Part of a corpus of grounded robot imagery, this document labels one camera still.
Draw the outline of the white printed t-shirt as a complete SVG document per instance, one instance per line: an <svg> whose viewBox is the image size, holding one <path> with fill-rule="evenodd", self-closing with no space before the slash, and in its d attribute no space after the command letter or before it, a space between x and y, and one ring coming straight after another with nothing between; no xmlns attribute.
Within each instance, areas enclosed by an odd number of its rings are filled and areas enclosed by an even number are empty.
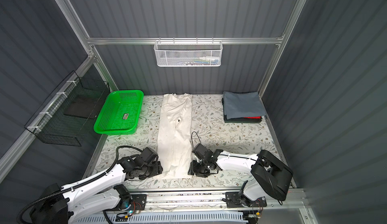
<svg viewBox="0 0 387 224"><path fill-rule="evenodd" d="M157 154L163 168L155 179L189 178L192 95L165 94L161 105Z"/></svg>

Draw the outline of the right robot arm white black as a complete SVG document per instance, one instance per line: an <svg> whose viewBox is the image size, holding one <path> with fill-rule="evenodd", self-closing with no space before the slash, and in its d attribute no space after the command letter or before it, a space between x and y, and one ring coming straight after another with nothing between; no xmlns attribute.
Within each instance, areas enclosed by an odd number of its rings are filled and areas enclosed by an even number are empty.
<svg viewBox="0 0 387 224"><path fill-rule="evenodd" d="M189 175L206 178L214 175L215 171L238 171L253 177L243 183L235 204L263 206L261 200L266 196L280 204L286 200L293 171L271 152L262 149L257 154L236 154L221 149L211 151L202 144L198 144L192 152L197 160L190 164Z"/></svg>

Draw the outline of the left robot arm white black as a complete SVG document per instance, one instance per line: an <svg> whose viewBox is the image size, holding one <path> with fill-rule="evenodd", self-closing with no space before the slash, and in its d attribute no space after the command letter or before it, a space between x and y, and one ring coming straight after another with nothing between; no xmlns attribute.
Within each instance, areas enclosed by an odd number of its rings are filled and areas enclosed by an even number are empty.
<svg viewBox="0 0 387 224"><path fill-rule="evenodd" d="M25 223L23 214L27 210L33 224L72 224L100 211L119 210L132 216L142 210L143 201L134 200L123 183L161 174L161 162L156 151L149 147L122 158L120 149L116 149L115 160L108 169L61 187L58 184L47 187L37 200L20 211L17 222Z"/></svg>

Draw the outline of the floral table mat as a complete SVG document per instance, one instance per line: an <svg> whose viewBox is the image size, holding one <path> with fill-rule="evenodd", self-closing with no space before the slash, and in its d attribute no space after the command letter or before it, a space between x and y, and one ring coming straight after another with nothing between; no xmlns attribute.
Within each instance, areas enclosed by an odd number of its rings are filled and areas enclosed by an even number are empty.
<svg viewBox="0 0 387 224"><path fill-rule="evenodd" d="M258 124L225 123L220 94L203 94L192 97L191 129L198 133L195 143L201 142L210 150L223 149L239 154L259 153L265 149L280 159L278 147L275 145L266 120ZM102 141L101 148L93 157L92 166L85 172L90 176L108 168L114 161L115 149L118 146L132 145L139 149L157 148L159 117L163 97L161 95L145 96L138 122L133 135L113 135ZM144 181L126 181L128 189L198 189L239 187L248 174L237 171L220 171L207 178L189 177L185 179L146 179Z"/></svg>

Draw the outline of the green plastic basket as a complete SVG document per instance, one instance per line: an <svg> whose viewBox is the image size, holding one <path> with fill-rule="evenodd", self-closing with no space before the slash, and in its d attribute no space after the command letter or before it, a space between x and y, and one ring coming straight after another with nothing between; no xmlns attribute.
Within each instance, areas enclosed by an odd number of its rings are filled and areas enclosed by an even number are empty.
<svg viewBox="0 0 387 224"><path fill-rule="evenodd" d="M94 124L94 131L106 135L132 135L136 132L144 93L118 90L110 93Z"/></svg>

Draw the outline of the grey folded t-shirt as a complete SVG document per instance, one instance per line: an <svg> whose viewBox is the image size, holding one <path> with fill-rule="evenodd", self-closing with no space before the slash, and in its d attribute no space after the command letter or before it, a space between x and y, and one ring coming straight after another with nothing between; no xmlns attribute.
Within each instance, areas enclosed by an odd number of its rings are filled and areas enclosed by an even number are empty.
<svg viewBox="0 0 387 224"><path fill-rule="evenodd" d="M266 115L266 110L261 103L257 92L223 93L224 115L226 119L253 118Z"/></svg>

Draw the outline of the red folded t-shirt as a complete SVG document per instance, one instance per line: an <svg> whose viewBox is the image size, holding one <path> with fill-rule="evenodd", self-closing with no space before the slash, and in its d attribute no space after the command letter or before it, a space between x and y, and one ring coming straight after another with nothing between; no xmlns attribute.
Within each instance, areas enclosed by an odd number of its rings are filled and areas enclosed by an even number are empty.
<svg viewBox="0 0 387 224"><path fill-rule="evenodd" d="M262 117L259 116L259 117L245 117L245 119L257 119L257 120L261 120Z"/></svg>

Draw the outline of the white bottle in basket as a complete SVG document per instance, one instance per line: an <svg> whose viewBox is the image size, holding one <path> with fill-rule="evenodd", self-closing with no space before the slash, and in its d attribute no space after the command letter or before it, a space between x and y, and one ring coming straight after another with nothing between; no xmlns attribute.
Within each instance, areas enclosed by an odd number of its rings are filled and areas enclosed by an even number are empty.
<svg viewBox="0 0 387 224"><path fill-rule="evenodd" d="M220 61L220 57L205 56L205 57L199 57L199 60L207 61L207 62L215 62L215 61Z"/></svg>

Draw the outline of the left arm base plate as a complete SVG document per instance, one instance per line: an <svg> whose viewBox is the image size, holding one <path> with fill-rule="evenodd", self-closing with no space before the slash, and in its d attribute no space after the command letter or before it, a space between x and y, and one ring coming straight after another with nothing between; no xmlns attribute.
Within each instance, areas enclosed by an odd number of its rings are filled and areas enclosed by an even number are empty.
<svg viewBox="0 0 387 224"><path fill-rule="evenodd" d="M143 211L147 203L146 194L135 194L123 197L114 210L119 211Z"/></svg>

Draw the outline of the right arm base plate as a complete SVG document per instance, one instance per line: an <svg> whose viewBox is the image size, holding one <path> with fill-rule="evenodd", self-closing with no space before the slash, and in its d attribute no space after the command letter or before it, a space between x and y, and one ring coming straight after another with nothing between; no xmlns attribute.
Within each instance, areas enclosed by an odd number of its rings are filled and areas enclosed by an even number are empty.
<svg viewBox="0 0 387 224"><path fill-rule="evenodd" d="M226 192L222 201L226 203L228 208L238 207L267 207L267 201L265 197L260 197L255 201L248 199L237 191Z"/></svg>

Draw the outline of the aluminium front rail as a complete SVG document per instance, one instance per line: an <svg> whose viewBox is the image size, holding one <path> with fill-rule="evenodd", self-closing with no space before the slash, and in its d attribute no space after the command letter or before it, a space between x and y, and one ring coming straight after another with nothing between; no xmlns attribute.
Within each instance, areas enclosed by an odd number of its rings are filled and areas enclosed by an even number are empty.
<svg viewBox="0 0 387 224"><path fill-rule="evenodd" d="M162 191L162 192L134 192L135 194L146 194L147 203L145 210L141 212L157 211L215 211L215 210L256 210L266 209L302 209L309 208L310 204L302 189L291 189L287 195L286 201L279 204L277 200L266 196L267 207L238 207L228 208L222 201L226 192L236 191L235 189L219 189L204 191ZM111 189L106 192L96 194L85 200L68 199L68 210L74 213L75 217L79 215L92 215L103 210L114 210L121 200L117 190Z"/></svg>

